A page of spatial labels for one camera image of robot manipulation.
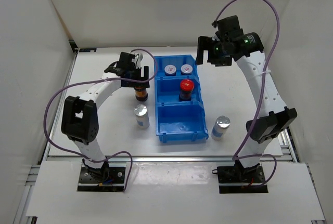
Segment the red-lid sauce jar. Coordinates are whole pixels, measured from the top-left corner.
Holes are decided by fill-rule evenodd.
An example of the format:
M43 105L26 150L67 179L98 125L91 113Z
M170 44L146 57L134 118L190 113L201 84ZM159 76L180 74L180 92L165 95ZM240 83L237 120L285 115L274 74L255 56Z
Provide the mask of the red-lid sauce jar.
M180 82L180 101L190 101L195 84L190 79L184 79Z
M135 87L134 90L138 101L144 102L148 99L148 92L145 87Z

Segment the grey-lid dark jar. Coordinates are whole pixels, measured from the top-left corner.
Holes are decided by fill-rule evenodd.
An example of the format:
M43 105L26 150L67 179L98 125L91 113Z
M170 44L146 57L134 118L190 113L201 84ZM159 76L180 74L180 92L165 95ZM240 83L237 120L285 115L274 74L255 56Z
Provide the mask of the grey-lid dark jar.
M181 75L192 75L193 67L190 64L184 64L181 66Z
M166 76L175 76L176 75L176 67L172 64L166 65L164 68L164 73Z

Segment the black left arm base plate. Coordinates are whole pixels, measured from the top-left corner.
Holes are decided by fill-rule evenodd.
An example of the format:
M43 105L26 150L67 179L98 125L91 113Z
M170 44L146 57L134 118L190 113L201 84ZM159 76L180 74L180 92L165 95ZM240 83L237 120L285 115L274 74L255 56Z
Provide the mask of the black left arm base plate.
M90 168L81 165L78 192L123 192L125 188L125 166L106 165Z

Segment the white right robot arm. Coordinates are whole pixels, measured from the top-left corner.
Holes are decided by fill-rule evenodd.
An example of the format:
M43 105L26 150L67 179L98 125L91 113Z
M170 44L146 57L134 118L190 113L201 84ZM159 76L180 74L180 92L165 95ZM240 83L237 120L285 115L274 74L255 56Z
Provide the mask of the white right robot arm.
M200 36L197 44L196 64L203 63L203 53L215 66L236 62L253 95L256 112L247 121L247 134L233 156L234 177L246 182L257 170L266 147L297 117L296 109L288 108L281 98L268 69L268 58L256 33L234 37Z

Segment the blue three-compartment plastic bin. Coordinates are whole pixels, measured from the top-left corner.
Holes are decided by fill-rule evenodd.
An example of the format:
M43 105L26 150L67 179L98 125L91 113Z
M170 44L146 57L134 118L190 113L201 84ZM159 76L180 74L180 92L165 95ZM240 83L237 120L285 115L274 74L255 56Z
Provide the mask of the blue three-compartment plastic bin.
M205 141L209 133L192 55L156 56L156 134L163 143Z

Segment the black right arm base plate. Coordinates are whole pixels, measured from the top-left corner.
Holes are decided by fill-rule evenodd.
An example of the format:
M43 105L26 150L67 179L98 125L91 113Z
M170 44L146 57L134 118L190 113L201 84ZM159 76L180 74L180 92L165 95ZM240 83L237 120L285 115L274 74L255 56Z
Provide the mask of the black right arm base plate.
M267 185L260 186L265 181L261 165L254 175L246 179L237 177L233 166L218 166L212 174L217 176L219 194L268 193Z

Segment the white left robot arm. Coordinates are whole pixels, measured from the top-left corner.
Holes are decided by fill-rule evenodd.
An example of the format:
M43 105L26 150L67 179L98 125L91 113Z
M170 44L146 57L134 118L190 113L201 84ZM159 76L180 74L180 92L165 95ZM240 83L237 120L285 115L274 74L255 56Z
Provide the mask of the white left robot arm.
M121 87L148 88L148 82L141 84L138 81L149 79L149 67L130 65L125 69L110 65L100 79L101 82L94 83L80 95L65 99L61 132L78 147L88 174L97 182L105 182L110 178L110 169L97 141L98 109Z

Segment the silver-lid spice bottle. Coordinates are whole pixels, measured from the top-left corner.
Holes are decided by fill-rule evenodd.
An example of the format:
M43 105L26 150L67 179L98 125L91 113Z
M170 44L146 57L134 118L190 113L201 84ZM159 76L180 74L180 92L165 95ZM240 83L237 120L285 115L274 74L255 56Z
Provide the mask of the silver-lid spice bottle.
M229 127L230 127L230 119L225 115L219 116L215 120L214 126L212 128L212 132L211 132L211 137L217 141L222 140L222 138L225 136Z
M150 126L147 107L144 104L138 104L134 108L134 115L140 128L146 129Z

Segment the aluminium front table rail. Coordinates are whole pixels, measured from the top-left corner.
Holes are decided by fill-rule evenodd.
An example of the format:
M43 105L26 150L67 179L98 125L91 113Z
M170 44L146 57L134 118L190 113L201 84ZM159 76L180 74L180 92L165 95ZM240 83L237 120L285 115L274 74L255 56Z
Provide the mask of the aluminium front table rail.
M233 162L231 156L135 156L133 162ZM278 162L293 162L290 154L276 156ZM82 161L78 156L48 156L45 161ZM129 162L129 156L116 156L112 162ZM262 162L273 161L271 157L261 157Z

